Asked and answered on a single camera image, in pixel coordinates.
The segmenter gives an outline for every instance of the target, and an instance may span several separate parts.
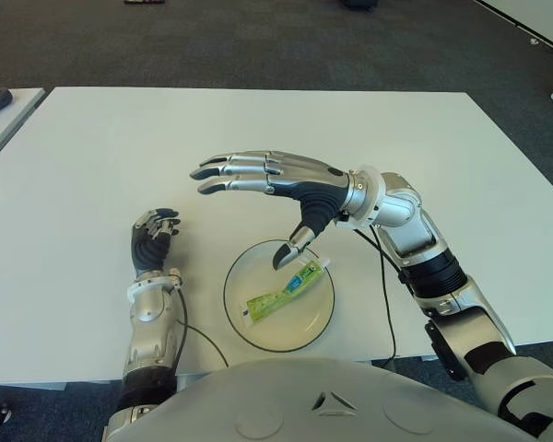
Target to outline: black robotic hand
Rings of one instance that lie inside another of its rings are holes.
[[[131,258],[137,276],[161,271],[170,250],[171,237],[178,234],[178,212],[156,209],[145,212],[135,221],[131,236]]]
[[[191,173],[205,180],[202,194],[256,191],[300,202],[301,222],[273,259],[278,269],[293,261],[352,200],[351,175],[321,161],[284,152],[243,152],[211,157]]]

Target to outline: cable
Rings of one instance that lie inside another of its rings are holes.
[[[178,369],[178,363],[181,360],[182,350],[184,350],[184,343],[186,342],[186,331],[190,327],[188,325],[188,312],[186,311],[186,302],[184,301],[184,295],[182,294],[182,290],[180,288],[177,289],[177,292],[182,303],[182,314],[184,316],[184,321],[182,323],[183,332],[182,332],[181,345],[180,347],[178,347],[178,352],[176,353],[176,356],[174,356],[174,362],[172,362],[172,373],[176,373],[176,370]]]
[[[383,287],[383,297],[385,298],[385,310],[387,311],[387,322],[389,323],[389,332],[391,332],[391,340],[394,344],[394,351],[392,352],[391,356],[383,363],[381,368],[385,368],[387,364],[389,364],[391,361],[395,359],[395,355],[397,354],[397,344],[395,342],[395,332],[394,332],[394,325],[391,321],[391,312],[389,310],[389,298],[387,297],[387,285],[385,283],[385,261],[383,260],[383,251],[381,248],[381,242],[379,241],[379,237],[377,236],[377,232],[375,232],[375,229],[372,228],[372,226],[369,226],[371,229],[372,235],[375,237],[375,241],[377,243],[377,247],[379,250],[379,258],[381,259],[381,283]]]
[[[382,255],[382,258],[385,258],[385,260],[387,260],[387,262],[389,262],[391,264],[391,266],[395,269],[395,271],[400,274],[401,273],[401,269],[397,266],[397,264],[395,264],[394,260],[391,259],[391,257],[385,253],[385,250],[383,250],[380,246],[378,246],[375,242],[373,242],[372,239],[370,239],[369,237],[367,237],[364,233],[362,233],[360,230],[354,230],[355,233],[357,233],[359,236],[361,236],[365,241],[367,241],[369,244],[372,245],[372,247],[374,247],[381,255]],[[407,291],[409,292],[410,295],[414,295],[414,291],[412,290],[412,287],[409,285],[409,284],[405,284],[406,288],[407,288]]]
[[[184,325],[184,323],[181,321],[181,320],[177,320],[179,324],[181,325]],[[223,359],[223,364],[225,364],[225,367],[226,368],[229,368],[229,363],[228,363],[228,360],[226,359],[225,355],[223,354],[223,352],[221,351],[221,349],[219,349],[218,345],[216,343],[213,342],[213,340],[211,338],[209,338],[206,334],[204,334],[202,331],[200,331],[199,329],[197,329],[194,325],[187,325],[186,327],[188,327],[189,329],[191,329],[193,332],[197,332],[199,333],[201,336],[203,336],[205,339],[207,339],[207,341],[213,345],[215,347],[215,349],[218,351],[219,353],[219,356],[221,356],[221,359]]]

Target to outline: green toothpaste tube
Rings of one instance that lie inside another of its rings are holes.
[[[287,305],[313,285],[325,272],[330,263],[327,258],[312,260],[299,270],[287,286],[277,292],[270,292],[260,297],[254,297],[241,305],[241,315],[247,327],[266,318],[272,312]]]

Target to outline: gray carpet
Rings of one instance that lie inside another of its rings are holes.
[[[0,0],[0,86],[464,91],[553,184],[553,52],[472,0],[168,2]],[[521,353],[553,366],[553,343]],[[438,362],[395,369],[475,403]],[[117,392],[0,387],[0,441],[99,440]]]

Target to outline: glass plate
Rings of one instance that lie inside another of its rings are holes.
[[[253,297],[281,290],[291,277],[317,255],[306,249],[295,261],[275,271],[275,252],[284,244],[270,240],[250,247],[233,263],[223,287],[223,305],[228,320],[240,337],[268,352],[292,352],[315,341],[325,330],[334,311],[334,285],[326,273],[287,305],[259,322],[246,326],[241,305]]]

